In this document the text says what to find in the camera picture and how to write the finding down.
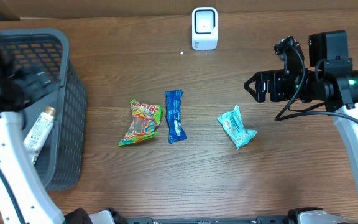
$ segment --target brown wall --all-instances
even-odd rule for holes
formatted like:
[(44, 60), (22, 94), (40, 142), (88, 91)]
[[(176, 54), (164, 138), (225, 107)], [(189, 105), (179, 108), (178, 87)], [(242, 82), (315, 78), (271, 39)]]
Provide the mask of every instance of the brown wall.
[(355, 9), (358, 0), (0, 0), (10, 19), (190, 14), (201, 6), (218, 12)]

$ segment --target bottle cap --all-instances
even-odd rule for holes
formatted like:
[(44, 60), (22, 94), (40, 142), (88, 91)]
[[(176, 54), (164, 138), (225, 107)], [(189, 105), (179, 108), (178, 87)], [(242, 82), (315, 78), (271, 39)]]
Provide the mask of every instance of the bottle cap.
[(51, 107), (51, 106), (47, 106), (44, 110), (44, 113), (49, 114), (50, 116), (55, 117), (56, 116), (56, 109)]

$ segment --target gray plastic bin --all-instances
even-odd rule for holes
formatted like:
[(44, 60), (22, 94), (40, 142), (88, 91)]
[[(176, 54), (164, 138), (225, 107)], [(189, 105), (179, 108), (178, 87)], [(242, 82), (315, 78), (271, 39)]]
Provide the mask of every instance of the gray plastic bin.
[(65, 190), (80, 178), (85, 129), (86, 91), (69, 61), (65, 35), (56, 29), (0, 31), (3, 55), (14, 57), (15, 68), (39, 67), (58, 88), (25, 109), (27, 136), (39, 114), (56, 109), (52, 132), (35, 163), (47, 190)]

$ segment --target wooden table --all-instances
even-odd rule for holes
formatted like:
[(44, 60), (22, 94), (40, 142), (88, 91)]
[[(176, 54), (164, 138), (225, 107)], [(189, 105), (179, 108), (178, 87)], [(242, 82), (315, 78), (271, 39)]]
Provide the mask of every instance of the wooden table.
[[(191, 49), (190, 21), (150, 16), (0, 22), (0, 29), (62, 30), (88, 92), (81, 179), (71, 190), (50, 192), (57, 206), (64, 213), (113, 207), (125, 217), (152, 218), (244, 218), (311, 206), (357, 218), (351, 168), (332, 119), (276, 123), (284, 103), (256, 103), (243, 83), (257, 71), (283, 68), (272, 44), (288, 35), (300, 41), (308, 62), (308, 35), (347, 30), (358, 69), (358, 10), (220, 14), (214, 51)], [(175, 89), (184, 91), (188, 139), (169, 145), (163, 119), (157, 137), (118, 147), (130, 125), (129, 101), (165, 108), (164, 92)], [(216, 120), (234, 105), (245, 126), (258, 130), (240, 154)]]

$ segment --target snack package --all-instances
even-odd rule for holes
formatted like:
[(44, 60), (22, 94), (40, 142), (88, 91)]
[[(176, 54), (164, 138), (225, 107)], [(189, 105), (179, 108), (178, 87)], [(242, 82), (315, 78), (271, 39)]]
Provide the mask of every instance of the snack package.
[(119, 146), (137, 143), (158, 134), (162, 108), (160, 105), (148, 105), (131, 100), (132, 122), (128, 132), (119, 141)]
[(181, 127), (180, 121), (180, 102), (182, 94), (182, 90), (165, 92), (165, 101), (167, 103), (167, 115), (165, 118), (169, 126), (169, 144), (187, 139), (187, 135)]
[(240, 108), (236, 105), (233, 111), (226, 112), (218, 117), (218, 121), (222, 124), (223, 129), (229, 134), (230, 138), (236, 145), (237, 151), (243, 145), (255, 137), (257, 131), (248, 130), (242, 124)]

